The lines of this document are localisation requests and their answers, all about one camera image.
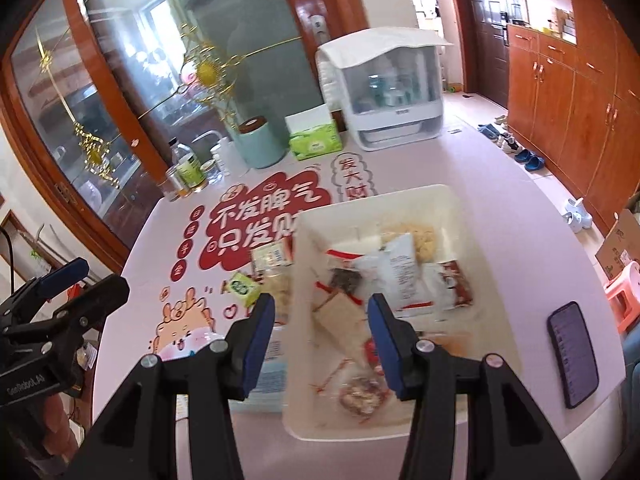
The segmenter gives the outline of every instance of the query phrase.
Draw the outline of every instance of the white bottle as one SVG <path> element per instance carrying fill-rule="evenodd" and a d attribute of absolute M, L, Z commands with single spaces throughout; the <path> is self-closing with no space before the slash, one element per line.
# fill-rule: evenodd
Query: white bottle
<path fill-rule="evenodd" d="M 226 137 L 220 137 L 218 145 L 211 149 L 211 155 L 218 163 L 220 171 L 226 176 L 243 176 L 249 167 L 234 144 Z"/>

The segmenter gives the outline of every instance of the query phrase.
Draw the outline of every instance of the green tissue box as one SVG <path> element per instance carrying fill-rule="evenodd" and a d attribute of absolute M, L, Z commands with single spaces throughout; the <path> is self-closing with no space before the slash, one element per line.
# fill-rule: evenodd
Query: green tissue box
<path fill-rule="evenodd" d="M 332 121 L 330 124 L 293 132 L 289 137 L 289 146 L 297 160 L 305 160 L 325 153 L 339 152 L 342 149 L 342 141 Z"/>

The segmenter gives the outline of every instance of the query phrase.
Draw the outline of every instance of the glass cabinet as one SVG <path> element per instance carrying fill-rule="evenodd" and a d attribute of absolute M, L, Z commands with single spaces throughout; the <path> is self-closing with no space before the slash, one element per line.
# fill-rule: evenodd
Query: glass cabinet
<path fill-rule="evenodd" d="M 366 27 L 360 0 L 42 0 L 2 60 L 7 134 L 81 242 L 120 270 L 162 198 L 170 139 L 206 155 L 208 132 L 260 117 L 287 144 L 284 117 L 322 103 L 318 42 Z M 222 79 L 224 110 L 207 99 Z"/>

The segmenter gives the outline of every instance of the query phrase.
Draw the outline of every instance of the pink tablecloth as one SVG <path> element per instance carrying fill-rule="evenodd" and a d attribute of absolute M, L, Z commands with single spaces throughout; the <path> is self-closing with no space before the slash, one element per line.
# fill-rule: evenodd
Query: pink tablecloth
<path fill-rule="evenodd" d="M 520 353 L 522 381 L 560 438 L 573 431 L 624 377 L 609 305 L 587 254 L 535 183 L 471 127 L 458 122 L 456 126 L 463 131 L 380 152 L 360 152 L 347 143 L 345 153 L 305 162 L 287 155 L 273 168 L 251 171 L 241 183 L 209 186 L 175 203 L 160 201 L 123 272 L 132 291 L 129 303 L 105 326 L 94 387 L 95 416 L 143 354 L 175 340 L 170 310 L 185 297 L 200 306 L 193 309 L 199 317 L 192 324 L 203 323 L 204 298 L 216 331 L 228 330 L 241 312 L 220 294 L 222 281 L 248 262 L 252 245 L 290 231 L 299 210 L 329 200 L 447 184 L 465 202 L 468 223 L 492 268 Z M 223 195 L 232 184 L 244 187 Z M 222 195 L 226 202 L 220 202 Z M 600 373 L 597 391 L 574 410 L 564 406 L 546 332 L 546 318 L 569 301 L 580 304 Z M 234 426 L 246 477 L 256 480 L 395 478 L 406 444 L 404 438 L 300 442 L 285 432 L 276 415 L 235 415 Z M 178 467 L 184 479 L 189 477 L 186 421 L 178 423 L 177 431 Z M 457 460 L 464 462 L 462 453 Z M 461 463 L 456 478 L 463 477 Z"/>

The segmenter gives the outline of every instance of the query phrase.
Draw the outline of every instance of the glass door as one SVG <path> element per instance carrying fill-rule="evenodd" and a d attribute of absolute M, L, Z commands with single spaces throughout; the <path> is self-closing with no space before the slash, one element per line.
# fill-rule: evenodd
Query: glass door
<path fill-rule="evenodd" d="M 27 115 L 62 174 L 58 192 L 130 249 L 162 194 L 105 110 L 62 0 L 44 1 L 11 64 Z"/>
<path fill-rule="evenodd" d="M 210 158 L 217 130 L 264 117 L 288 145 L 284 117 L 322 104 L 287 0 L 85 0 L 101 49 L 127 101 L 168 160 L 177 137 Z M 185 62 L 213 47 L 216 66 Z M 207 101 L 225 76 L 233 118 Z"/>

